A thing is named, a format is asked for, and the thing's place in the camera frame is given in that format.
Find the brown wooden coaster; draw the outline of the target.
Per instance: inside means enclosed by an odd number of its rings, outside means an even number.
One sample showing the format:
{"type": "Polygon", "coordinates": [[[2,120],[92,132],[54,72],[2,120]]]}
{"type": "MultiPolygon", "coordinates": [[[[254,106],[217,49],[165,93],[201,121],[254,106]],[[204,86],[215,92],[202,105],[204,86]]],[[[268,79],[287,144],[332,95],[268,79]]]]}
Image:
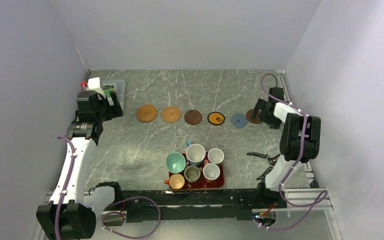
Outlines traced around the brown wooden coaster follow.
{"type": "Polygon", "coordinates": [[[261,124],[262,123],[262,120],[260,119],[261,111],[257,111],[255,116],[253,115],[253,112],[254,112],[253,109],[249,109],[247,111],[246,119],[248,120],[248,122],[255,125],[261,124]]]}

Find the blue felt coaster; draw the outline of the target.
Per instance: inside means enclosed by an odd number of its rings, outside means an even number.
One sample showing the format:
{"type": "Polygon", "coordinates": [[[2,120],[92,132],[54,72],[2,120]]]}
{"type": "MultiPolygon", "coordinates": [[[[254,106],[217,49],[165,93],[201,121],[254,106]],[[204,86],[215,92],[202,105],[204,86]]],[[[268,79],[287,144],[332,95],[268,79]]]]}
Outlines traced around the blue felt coaster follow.
{"type": "Polygon", "coordinates": [[[231,116],[230,121],[235,128],[242,129],[248,124],[246,115],[243,113],[235,113],[231,116]]]}

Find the woven rattan coaster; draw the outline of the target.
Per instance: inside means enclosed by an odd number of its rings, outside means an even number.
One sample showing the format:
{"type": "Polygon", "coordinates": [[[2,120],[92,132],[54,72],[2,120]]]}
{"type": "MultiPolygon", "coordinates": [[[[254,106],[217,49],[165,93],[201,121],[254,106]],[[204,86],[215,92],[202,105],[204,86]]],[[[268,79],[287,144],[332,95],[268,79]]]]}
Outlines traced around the woven rattan coaster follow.
{"type": "Polygon", "coordinates": [[[158,115],[157,108],[152,104],[140,106],[136,111],[136,117],[140,122],[148,123],[153,121],[158,115]]]}
{"type": "Polygon", "coordinates": [[[166,107],[161,113],[162,119],[167,123],[176,122],[181,117],[181,115],[181,110],[177,106],[173,105],[166,107]]]}

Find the black orange smiley coaster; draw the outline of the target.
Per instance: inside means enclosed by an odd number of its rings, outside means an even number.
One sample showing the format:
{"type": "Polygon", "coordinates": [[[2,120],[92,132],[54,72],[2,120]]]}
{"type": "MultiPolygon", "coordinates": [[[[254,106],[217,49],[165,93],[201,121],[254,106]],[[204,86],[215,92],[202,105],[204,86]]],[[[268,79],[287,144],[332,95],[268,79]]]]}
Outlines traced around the black orange smiley coaster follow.
{"type": "Polygon", "coordinates": [[[214,126],[222,125],[226,120],[226,117],[218,111],[213,111],[207,115],[207,121],[214,126]]]}

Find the dark wooden coaster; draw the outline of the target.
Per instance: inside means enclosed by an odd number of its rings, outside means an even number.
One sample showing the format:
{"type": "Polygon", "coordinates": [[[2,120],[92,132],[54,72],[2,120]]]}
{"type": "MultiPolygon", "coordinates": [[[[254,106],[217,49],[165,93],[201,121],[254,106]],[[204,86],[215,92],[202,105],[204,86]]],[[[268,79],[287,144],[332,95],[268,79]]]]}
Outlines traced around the dark wooden coaster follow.
{"type": "Polygon", "coordinates": [[[189,125],[197,125],[199,124],[203,119],[203,116],[200,111],[196,109],[188,110],[184,114],[184,120],[189,125]]]}

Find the blue white cup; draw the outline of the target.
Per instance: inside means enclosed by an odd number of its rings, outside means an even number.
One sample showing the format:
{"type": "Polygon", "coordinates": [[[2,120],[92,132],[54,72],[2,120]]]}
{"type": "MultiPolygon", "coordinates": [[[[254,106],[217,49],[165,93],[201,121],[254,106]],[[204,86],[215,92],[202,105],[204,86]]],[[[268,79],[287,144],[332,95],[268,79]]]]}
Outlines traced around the blue white cup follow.
{"type": "Polygon", "coordinates": [[[205,148],[198,143],[192,143],[190,140],[186,141],[185,157],[191,166],[200,167],[206,157],[205,148]]]}

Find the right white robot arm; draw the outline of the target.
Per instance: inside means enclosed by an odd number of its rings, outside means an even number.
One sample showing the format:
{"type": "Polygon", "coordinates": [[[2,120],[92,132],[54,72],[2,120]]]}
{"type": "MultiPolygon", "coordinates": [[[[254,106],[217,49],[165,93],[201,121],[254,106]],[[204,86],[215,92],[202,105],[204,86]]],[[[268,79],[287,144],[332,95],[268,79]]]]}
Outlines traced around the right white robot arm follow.
{"type": "Polygon", "coordinates": [[[259,120],[271,129],[279,129],[284,124],[279,143],[280,156],[258,184],[255,194],[256,203],[267,208],[281,197],[280,187],[295,168],[318,156],[322,120],[318,116],[303,114],[291,102],[287,103],[284,90],[280,87],[269,89],[267,101],[257,100],[251,119],[259,120]]]}

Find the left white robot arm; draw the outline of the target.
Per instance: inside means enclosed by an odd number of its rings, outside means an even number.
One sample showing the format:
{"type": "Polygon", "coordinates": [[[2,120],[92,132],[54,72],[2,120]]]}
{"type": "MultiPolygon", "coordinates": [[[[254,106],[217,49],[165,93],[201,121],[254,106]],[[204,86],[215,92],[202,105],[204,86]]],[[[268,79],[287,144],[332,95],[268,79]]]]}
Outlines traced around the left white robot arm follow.
{"type": "Polygon", "coordinates": [[[97,218],[106,207],[119,209],[124,203],[121,186],[116,181],[101,182],[85,195],[92,157],[103,132],[103,122],[121,117],[113,112],[102,89],[77,94],[75,120],[60,136],[67,151],[59,180],[47,204],[39,205],[36,218],[49,240],[90,239],[97,218]]]}

